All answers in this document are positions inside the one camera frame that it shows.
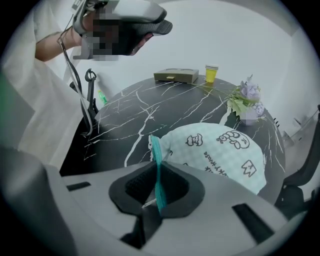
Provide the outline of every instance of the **black cable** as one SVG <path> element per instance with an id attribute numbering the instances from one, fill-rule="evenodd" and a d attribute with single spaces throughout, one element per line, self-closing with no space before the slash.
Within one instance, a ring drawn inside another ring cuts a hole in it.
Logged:
<path id="1" fill-rule="evenodd" d="M 81 93 L 80 97 L 82 97 L 83 95 L 82 95 L 81 79 L 80 79 L 80 77 L 79 77 L 79 74 L 78 74 L 75 66 L 72 64 L 72 62 L 71 62 L 70 59 L 69 59 L 69 56 L 68 56 L 68 53 L 67 53 L 65 44 L 64 44 L 64 42 L 63 42 L 63 39 L 65 38 L 64 34 L 67 33 L 67 32 L 72 28 L 72 27 L 70 27 L 70 28 L 67 28 L 67 27 L 68 27 L 68 25 L 70 24 L 70 22 L 71 22 L 71 20 L 72 20 L 73 17 L 74 17 L 74 15 L 71 16 L 71 18 L 70 18 L 68 24 L 66 25 L 64 31 L 63 31 L 63 32 L 61 33 L 61 35 L 59 36 L 59 38 L 58 38 L 58 40 L 57 40 L 57 43 L 61 46 L 62 53 L 63 53 L 63 55 L 64 55 L 65 61 L 67 62 L 67 63 L 66 63 L 66 64 L 67 64 L 67 67 L 68 67 L 68 65 L 69 65 L 69 67 L 71 68 L 71 70 L 72 70 L 72 72 L 73 72 L 73 74 L 74 74 L 74 78 L 75 78 L 75 80 L 76 80 L 77 87 L 78 87 L 78 89 L 79 89 L 79 92 Z M 87 130 L 88 130 L 87 133 L 83 133 L 82 135 L 87 136 L 87 135 L 91 134 L 91 132 L 90 132 L 90 131 L 91 131 L 91 126 L 90 126 L 90 121 L 89 121 L 89 117 L 90 117 L 90 116 L 87 116 L 86 110 L 85 110 L 85 108 L 84 108 L 81 100 L 80 100 L 80 104 L 81 104 L 81 111 L 82 111 L 82 115 L 83 115 L 83 120 L 84 120 L 85 126 L 86 126 L 86 128 L 87 128 Z"/>

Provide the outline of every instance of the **purple flower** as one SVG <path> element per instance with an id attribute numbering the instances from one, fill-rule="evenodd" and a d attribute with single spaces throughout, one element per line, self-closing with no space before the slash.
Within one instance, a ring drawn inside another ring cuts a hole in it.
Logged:
<path id="1" fill-rule="evenodd" d="M 241 95 L 252 101 L 259 101 L 260 100 L 260 91 L 258 85 L 253 83 L 252 76 L 248 77 L 245 82 L 241 81 L 240 84 L 240 92 Z"/>
<path id="2" fill-rule="evenodd" d="M 262 104 L 262 102 L 256 103 L 253 108 L 255 109 L 256 113 L 258 114 L 258 117 L 262 116 L 262 114 L 265 111 L 265 106 Z"/>

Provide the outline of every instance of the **yellow paper cup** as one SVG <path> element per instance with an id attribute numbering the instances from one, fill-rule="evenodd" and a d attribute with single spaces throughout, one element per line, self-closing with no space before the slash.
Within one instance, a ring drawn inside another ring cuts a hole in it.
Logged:
<path id="1" fill-rule="evenodd" d="M 219 66 L 206 65 L 205 66 L 205 81 L 207 83 L 213 83 L 215 81 Z"/>

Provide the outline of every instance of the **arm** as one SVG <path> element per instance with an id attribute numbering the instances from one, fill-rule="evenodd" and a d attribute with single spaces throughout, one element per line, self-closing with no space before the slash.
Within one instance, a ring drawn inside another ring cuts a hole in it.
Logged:
<path id="1" fill-rule="evenodd" d="M 62 49 L 57 43 L 62 32 L 56 32 L 48 35 L 35 46 L 35 58 L 47 62 L 62 53 Z M 80 46 L 81 37 L 75 32 L 73 27 L 69 28 L 62 36 L 66 50 Z"/>

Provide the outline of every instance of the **flower pot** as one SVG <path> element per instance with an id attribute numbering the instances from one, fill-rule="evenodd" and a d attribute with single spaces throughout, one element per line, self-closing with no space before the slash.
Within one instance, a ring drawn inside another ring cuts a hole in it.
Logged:
<path id="1" fill-rule="evenodd" d="M 252 126 L 258 119 L 258 114 L 253 107 L 248 107 L 246 112 L 240 114 L 241 122 L 246 126 Z"/>

